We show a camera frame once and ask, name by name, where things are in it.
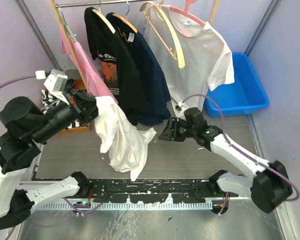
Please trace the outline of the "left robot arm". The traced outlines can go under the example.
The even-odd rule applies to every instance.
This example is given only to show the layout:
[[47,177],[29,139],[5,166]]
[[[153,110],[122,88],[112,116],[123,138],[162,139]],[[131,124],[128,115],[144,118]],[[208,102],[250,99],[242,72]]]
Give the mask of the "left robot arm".
[[0,230],[15,227],[36,209],[64,197],[85,198],[91,183],[81,172],[37,190],[17,189],[23,174],[47,141],[75,120],[87,125],[98,115],[96,98],[69,90],[67,102],[43,113],[29,98],[10,100],[0,112],[7,131],[0,137]]

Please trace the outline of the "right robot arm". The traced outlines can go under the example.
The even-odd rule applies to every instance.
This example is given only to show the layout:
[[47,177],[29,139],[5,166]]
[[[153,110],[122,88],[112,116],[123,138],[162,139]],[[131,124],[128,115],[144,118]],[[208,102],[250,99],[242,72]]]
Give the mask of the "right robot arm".
[[293,193],[285,166],[278,160],[269,162],[234,142],[222,129],[209,125],[196,107],[183,117],[170,117],[159,140],[183,142],[187,138],[228,160],[242,176],[220,170],[209,178],[209,191],[215,197],[225,192],[249,198],[263,212],[271,213]]

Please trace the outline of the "cream wooden hanger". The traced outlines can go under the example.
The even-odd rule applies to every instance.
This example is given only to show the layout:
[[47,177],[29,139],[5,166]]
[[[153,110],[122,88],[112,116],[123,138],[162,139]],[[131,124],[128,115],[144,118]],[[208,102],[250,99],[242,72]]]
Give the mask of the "cream wooden hanger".
[[168,66],[183,69],[186,61],[181,42],[163,3],[149,0],[141,5],[139,11],[146,19],[144,37],[164,69]]

